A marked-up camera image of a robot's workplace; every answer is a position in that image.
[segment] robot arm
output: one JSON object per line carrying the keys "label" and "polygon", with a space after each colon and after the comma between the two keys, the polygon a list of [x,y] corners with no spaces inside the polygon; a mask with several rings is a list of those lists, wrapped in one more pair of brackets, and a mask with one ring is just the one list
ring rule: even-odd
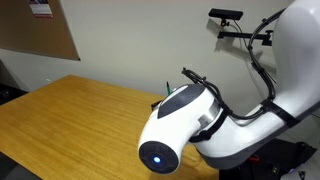
{"label": "robot arm", "polygon": [[[154,172],[172,173],[179,167],[186,143],[196,139],[191,142],[208,165],[230,169],[303,120],[320,106],[319,32],[318,0],[296,0],[282,13],[274,31],[278,82],[271,105],[275,110],[252,120],[237,120],[226,116],[225,107],[208,87],[184,85],[152,112],[139,141],[141,161]],[[214,133],[206,137],[203,131]]]}

